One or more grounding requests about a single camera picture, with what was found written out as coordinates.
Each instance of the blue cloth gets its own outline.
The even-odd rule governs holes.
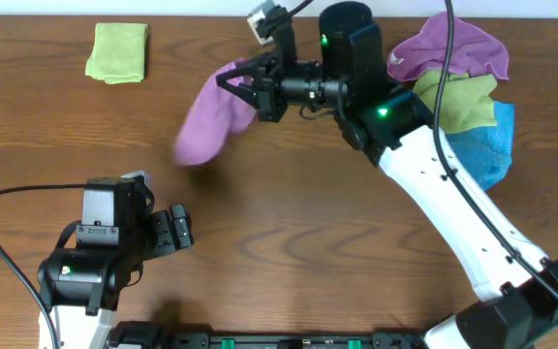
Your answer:
[[[478,127],[447,135],[466,171],[487,190],[505,177],[512,165],[514,105],[494,102],[496,127]]]

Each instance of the wooden table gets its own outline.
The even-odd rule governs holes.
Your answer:
[[[84,75],[94,25],[150,25],[142,83]],[[509,49],[513,166],[489,194],[558,258],[558,20],[471,20]],[[380,19],[388,52],[424,20]],[[301,58],[320,59],[317,20],[298,19]],[[259,52],[242,18],[0,16],[0,188],[146,170],[156,207],[184,203],[194,248],[145,265],[118,320],[173,330],[370,333],[425,329],[476,301],[443,239],[394,182],[342,140],[332,119],[290,109],[252,126],[203,169],[171,144],[206,78]],[[80,191],[0,198],[0,241],[35,280]],[[36,348],[38,307],[0,260],[0,348]],[[541,348],[558,349],[558,330]]]

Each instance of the green cloth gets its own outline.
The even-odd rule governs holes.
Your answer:
[[[98,23],[85,74],[108,84],[140,82],[145,65],[147,24]]]
[[[413,92],[434,111],[441,71],[429,71],[415,83]],[[496,126],[494,101],[489,94],[496,87],[492,75],[469,78],[468,74],[449,74],[441,105],[441,128],[456,134],[481,126]]]

